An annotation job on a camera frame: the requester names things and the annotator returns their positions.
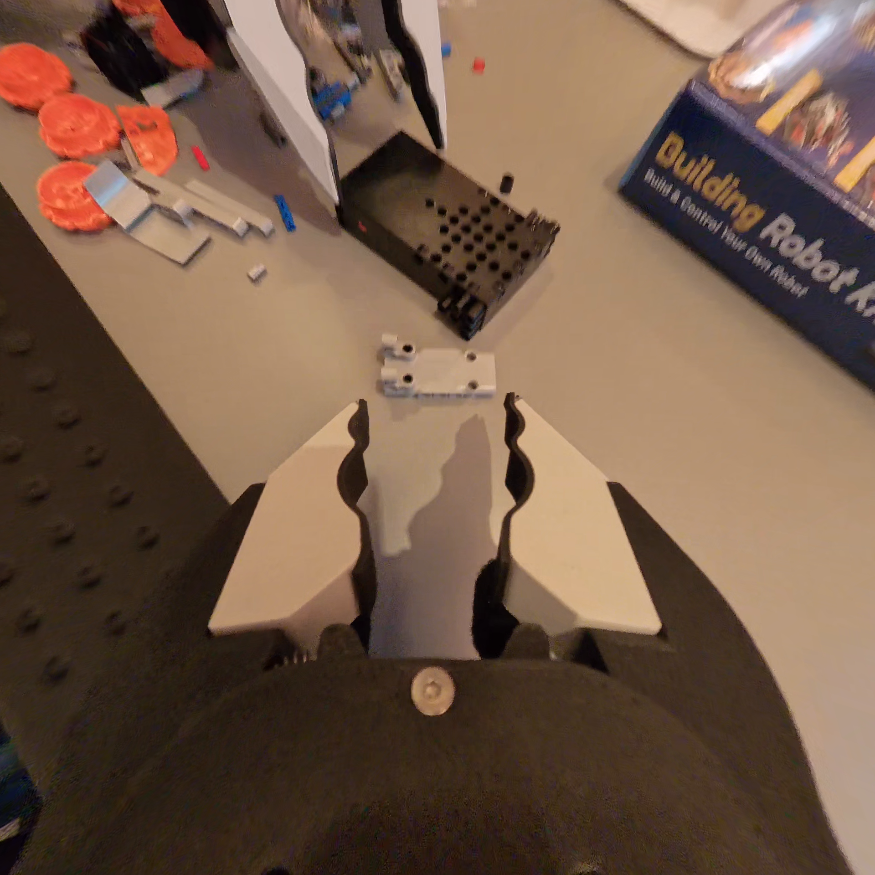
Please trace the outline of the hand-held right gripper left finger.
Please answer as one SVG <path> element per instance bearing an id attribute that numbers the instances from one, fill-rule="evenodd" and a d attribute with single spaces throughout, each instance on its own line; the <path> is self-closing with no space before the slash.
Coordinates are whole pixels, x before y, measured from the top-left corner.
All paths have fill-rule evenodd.
<path id="1" fill-rule="evenodd" d="M 209 619 L 215 636 L 279 630 L 369 635 L 376 561 L 359 500 L 367 487 L 367 404 L 347 404 L 268 476 Z"/>

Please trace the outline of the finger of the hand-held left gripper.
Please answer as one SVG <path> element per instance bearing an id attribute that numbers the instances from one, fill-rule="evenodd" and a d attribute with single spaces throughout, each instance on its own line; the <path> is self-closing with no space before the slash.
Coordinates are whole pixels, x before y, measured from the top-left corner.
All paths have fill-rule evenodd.
<path id="1" fill-rule="evenodd" d="M 398 49 L 410 92 L 436 149 L 445 149 L 447 107 L 437 1 L 382 1 L 385 28 Z"/>
<path id="2" fill-rule="evenodd" d="M 330 201 L 340 204 L 332 139 L 312 102 L 309 67 L 276 1 L 225 1 L 226 39 L 268 114 Z"/>

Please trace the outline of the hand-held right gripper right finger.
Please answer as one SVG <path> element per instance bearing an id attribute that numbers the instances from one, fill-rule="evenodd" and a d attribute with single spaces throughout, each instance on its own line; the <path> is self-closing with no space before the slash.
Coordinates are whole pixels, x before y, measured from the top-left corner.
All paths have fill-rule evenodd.
<path id="1" fill-rule="evenodd" d="M 657 635 L 662 620 L 607 476 L 517 393 L 504 410 L 511 504 L 475 583 L 475 649 L 503 651 L 524 624 L 559 644 L 584 630 Z"/>

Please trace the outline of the black perforated building block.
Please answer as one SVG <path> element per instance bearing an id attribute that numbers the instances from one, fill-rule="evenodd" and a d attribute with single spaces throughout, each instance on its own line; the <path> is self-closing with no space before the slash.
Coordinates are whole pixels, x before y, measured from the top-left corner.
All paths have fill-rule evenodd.
<path id="1" fill-rule="evenodd" d="M 341 179 L 344 229 L 471 340 L 550 254 L 560 225 L 524 215 L 403 130 Z"/>

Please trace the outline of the light grey connector piece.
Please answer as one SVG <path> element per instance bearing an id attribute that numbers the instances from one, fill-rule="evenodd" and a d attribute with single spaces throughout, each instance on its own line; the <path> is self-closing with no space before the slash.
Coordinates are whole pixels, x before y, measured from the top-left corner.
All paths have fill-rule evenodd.
<path id="1" fill-rule="evenodd" d="M 495 355 L 472 348 L 421 347 L 381 336 L 380 385 L 386 397 L 432 400 L 494 397 Z"/>

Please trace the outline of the orange gear wheel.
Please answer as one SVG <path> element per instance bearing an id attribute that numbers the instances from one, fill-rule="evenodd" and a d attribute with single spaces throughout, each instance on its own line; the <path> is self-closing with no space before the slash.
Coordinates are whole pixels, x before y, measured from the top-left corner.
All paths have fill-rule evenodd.
<path id="1" fill-rule="evenodd" d="M 214 69 L 213 61 L 194 40 L 183 35 L 160 1 L 112 1 L 111 3 L 124 16 L 150 17 L 152 19 L 150 38 L 154 48 L 162 58 L 175 67 L 200 71 Z"/>
<path id="2" fill-rule="evenodd" d="M 61 159 L 82 159 L 116 149 L 122 129 L 114 111 L 79 93 L 52 97 L 38 111 L 39 136 Z"/>
<path id="3" fill-rule="evenodd" d="M 30 43 L 1 49 L 1 97 L 13 107 L 37 112 L 72 89 L 71 71 L 55 54 Z"/>
<path id="4" fill-rule="evenodd" d="M 92 233 L 115 224 L 84 186 L 96 169 L 83 161 L 63 161 L 44 171 L 36 185 L 40 212 L 68 232 Z"/>

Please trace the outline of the orange angular part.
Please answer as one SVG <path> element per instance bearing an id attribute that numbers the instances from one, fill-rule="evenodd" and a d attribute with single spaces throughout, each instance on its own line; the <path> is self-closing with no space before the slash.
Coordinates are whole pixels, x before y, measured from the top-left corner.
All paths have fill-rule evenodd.
<path id="1" fill-rule="evenodd" d="M 167 112 L 160 107 L 117 105 L 115 113 L 140 165 L 155 176 L 164 176 L 179 157 Z"/>

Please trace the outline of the black and blue part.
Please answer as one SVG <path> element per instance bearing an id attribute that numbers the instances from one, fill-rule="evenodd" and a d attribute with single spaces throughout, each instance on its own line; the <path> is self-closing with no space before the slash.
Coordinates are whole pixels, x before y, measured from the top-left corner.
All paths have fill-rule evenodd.
<path id="1" fill-rule="evenodd" d="M 114 5 L 98 7 L 81 30 L 83 49 L 108 82 L 128 97 L 146 103 L 144 89 L 163 83 L 169 67 Z"/>

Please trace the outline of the grey long beams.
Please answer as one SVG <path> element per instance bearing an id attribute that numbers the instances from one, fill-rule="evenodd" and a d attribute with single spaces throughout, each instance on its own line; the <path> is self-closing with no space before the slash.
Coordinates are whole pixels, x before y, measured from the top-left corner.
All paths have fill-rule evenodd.
<path id="1" fill-rule="evenodd" d="M 196 180 L 180 185 L 143 168 L 133 172 L 133 180 L 173 210 L 180 212 L 181 205 L 185 204 L 189 213 L 206 218 L 240 237 L 245 236 L 250 228 L 264 237 L 275 232 L 275 224 L 266 214 Z"/>

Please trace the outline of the black dimpled pad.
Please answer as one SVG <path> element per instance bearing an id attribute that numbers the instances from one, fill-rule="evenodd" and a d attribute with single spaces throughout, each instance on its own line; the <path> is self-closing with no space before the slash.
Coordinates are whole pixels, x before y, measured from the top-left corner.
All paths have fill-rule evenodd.
<path id="1" fill-rule="evenodd" d="M 2 726 L 44 783 L 226 501 L 5 190 L 1 219 Z"/>

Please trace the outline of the white stand base board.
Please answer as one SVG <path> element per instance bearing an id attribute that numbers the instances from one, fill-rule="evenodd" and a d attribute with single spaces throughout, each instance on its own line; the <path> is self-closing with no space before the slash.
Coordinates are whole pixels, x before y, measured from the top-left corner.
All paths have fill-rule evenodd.
<path id="1" fill-rule="evenodd" d="M 694 56 L 712 59 L 782 1 L 619 1 L 619 4 Z"/>

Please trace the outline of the blue robot kit box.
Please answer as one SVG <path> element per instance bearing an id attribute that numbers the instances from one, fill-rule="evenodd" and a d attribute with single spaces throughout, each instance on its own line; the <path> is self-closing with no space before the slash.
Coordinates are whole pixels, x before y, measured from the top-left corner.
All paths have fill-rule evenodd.
<path id="1" fill-rule="evenodd" d="M 785 2 L 690 78 L 619 192 L 874 387 L 874 6 Z"/>

